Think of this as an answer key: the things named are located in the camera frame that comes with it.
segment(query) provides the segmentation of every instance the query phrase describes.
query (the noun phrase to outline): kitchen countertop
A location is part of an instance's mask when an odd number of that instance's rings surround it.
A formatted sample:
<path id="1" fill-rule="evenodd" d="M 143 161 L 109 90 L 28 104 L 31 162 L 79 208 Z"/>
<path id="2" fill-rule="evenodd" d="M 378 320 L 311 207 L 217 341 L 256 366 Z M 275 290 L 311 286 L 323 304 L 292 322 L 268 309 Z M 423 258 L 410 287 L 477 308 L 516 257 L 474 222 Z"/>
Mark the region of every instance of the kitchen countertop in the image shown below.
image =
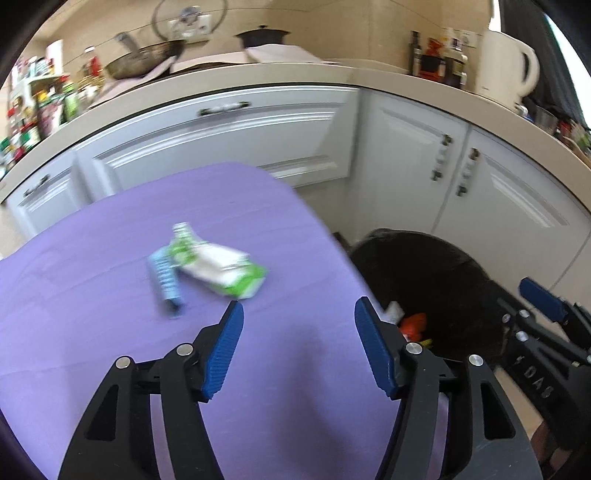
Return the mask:
<path id="1" fill-rule="evenodd" d="M 508 109 L 477 95 L 400 73 L 311 63 L 220 67 L 178 74 L 125 93 L 76 118 L 26 155 L 0 181 L 0 202 L 53 157 L 121 119 L 158 105 L 218 90 L 285 83 L 365 87 L 448 112 L 489 131 L 531 157 L 591 211 L 591 169 L 561 142 Z"/>

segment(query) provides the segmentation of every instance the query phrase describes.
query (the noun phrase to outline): shelf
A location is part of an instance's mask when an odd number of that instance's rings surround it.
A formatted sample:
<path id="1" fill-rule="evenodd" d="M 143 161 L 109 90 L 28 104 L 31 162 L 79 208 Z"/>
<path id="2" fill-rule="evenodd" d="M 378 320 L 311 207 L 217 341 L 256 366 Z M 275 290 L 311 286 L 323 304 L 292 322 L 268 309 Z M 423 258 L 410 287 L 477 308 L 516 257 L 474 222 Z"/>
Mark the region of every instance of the shelf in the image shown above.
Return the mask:
<path id="1" fill-rule="evenodd" d="M 12 92 L 10 92 L 10 99 L 13 100 L 13 98 L 15 98 L 16 96 L 22 95 L 24 88 L 28 87 L 32 83 L 42 82 L 43 80 L 55 80 L 55 79 L 58 79 L 59 77 L 62 77 L 63 75 L 66 75 L 66 74 L 62 73 L 62 74 L 54 74 L 54 75 L 41 75 L 39 77 L 29 77 L 29 78 L 22 79 L 20 82 L 18 82 L 14 86 Z"/>

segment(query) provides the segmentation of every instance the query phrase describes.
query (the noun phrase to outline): pan handle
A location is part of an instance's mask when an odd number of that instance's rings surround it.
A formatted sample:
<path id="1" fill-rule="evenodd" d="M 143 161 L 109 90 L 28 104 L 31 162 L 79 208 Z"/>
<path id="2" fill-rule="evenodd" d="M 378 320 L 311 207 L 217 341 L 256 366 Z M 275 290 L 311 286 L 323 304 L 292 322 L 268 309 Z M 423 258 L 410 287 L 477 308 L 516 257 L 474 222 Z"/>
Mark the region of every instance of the pan handle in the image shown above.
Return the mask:
<path id="1" fill-rule="evenodd" d="M 115 40 L 117 40 L 119 43 L 122 43 L 131 53 L 135 54 L 136 56 L 139 54 L 138 44 L 127 32 L 117 33 Z"/>

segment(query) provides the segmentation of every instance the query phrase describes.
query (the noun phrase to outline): green and white package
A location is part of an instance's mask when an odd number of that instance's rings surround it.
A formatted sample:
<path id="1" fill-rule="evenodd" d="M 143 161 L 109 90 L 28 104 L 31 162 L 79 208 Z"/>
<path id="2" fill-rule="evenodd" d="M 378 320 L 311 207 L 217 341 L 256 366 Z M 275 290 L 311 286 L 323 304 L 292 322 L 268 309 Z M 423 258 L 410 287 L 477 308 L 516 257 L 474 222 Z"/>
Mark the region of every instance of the green and white package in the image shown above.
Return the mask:
<path id="1" fill-rule="evenodd" d="M 244 252 L 200 239 L 188 223 L 177 223 L 173 232 L 168 253 L 176 266 L 213 291 L 248 299 L 265 281 L 266 269 L 251 262 Z"/>

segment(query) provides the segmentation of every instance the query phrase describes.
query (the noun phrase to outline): condiment bottle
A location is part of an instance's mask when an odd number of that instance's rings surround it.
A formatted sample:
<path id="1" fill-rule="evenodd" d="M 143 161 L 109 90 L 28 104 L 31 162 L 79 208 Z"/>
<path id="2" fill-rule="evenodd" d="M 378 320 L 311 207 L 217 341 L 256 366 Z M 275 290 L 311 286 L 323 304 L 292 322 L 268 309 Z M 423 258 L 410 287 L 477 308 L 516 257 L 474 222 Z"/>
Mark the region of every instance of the condiment bottle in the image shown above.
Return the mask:
<path id="1" fill-rule="evenodd" d="M 37 128 L 36 122 L 29 122 L 25 124 L 21 129 L 21 135 L 22 146 L 24 147 L 26 152 L 28 152 L 41 141 L 41 137 L 39 136 L 39 129 Z"/>
<path id="2" fill-rule="evenodd" d="M 8 137 L 14 150 L 21 146 L 21 128 L 14 107 L 8 110 Z"/>
<path id="3" fill-rule="evenodd" d="M 72 82 L 65 83 L 62 92 L 64 94 L 64 117 L 66 122 L 69 122 L 79 114 L 78 92 Z"/>
<path id="4" fill-rule="evenodd" d="M 452 46 L 446 49 L 444 54 L 445 60 L 445 75 L 443 82 L 450 87 L 461 88 L 464 73 L 464 66 L 468 61 L 468 57 L 462 53 L 460 48 L 460 41 L 454 38 Z"/>
<path id="5" fill-rule="evenodd" d="M 421 57 L 423 56 L 423 49 L 420 44 L 420 34 L 413 30 L 413 40 L 410 43 L 410 54 L 408 59 L 408 74 L 413 77 L 418 77 L 418 72 L 421 70 Z"/>

